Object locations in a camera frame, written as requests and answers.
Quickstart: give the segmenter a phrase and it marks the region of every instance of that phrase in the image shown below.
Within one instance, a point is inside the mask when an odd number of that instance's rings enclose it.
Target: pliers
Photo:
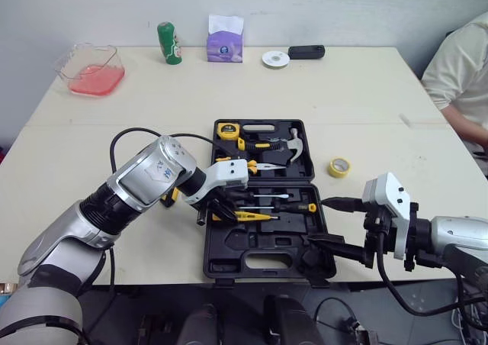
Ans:
[[[231,160],[229,156],[225,158],[216,158],[216,162],[222,162],[224,160]],[[278,164],[272,163],[257,163],[255,160],[250,160],[247,162],[247,169],[251,171],[253,175],[258,173],[258,171],[271,171],[272,169],[284,169],[286,166],[279,166]]]

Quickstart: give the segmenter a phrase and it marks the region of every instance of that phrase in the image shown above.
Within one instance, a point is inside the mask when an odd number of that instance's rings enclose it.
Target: wall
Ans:
[[[183,45],[203,45],[209,13],[235,14],[246,45],[395,46],[421,74],[445,32],[484,11],[487,0],[0,0],[0,145],[76,42],[156,45],[156,25],[172,21]]]

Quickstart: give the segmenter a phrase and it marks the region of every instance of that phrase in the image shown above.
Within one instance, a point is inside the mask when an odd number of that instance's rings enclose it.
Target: tissue box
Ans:
[[[207,59],[223,63],[242,62],[244,19],[223,15],[208,16]]]

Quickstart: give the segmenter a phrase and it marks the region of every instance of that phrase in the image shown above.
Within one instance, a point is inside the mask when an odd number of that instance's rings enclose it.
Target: green can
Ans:
[[[170,22],[158,24],[158,37],[167,64],[179,64],[181,62],[181,49],[175,34],[175,26]]]

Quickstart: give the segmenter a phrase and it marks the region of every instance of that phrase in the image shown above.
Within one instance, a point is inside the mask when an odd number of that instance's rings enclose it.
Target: black toolbox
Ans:
[[[223,140],[217,128],[224,124],[238,124],[236,132],[248,142],[275,142],[290,140],[291,129],[303,141],[301,155],[292,163],[294,150],[239,150],[237,140]],[[207,215],[204,251],[204,273],[216,279],[216,286],[232,286],[238,278],[291,278],[308,279],[314,287],[326,287],[327,279],[336,274],[333,256],[318,250],[307,241],[308,234],[326,233],[326,221],[320,206],[314,177],[313,164],[301,120],[217,120],[213,126],[212,163],[227,157],[226,151],[247,161],[273,163],[284,169],[258,171],[249,175],[247,192],[254,195],[288,194],[288,199],[258,197],[235,199],[238,206],[271,206],[278,203],[303,202],[315,204],[315,213],[290,213],[259,209],[248,210],[279,217],[269,221],[247,221],[237,225],[216,224]]]

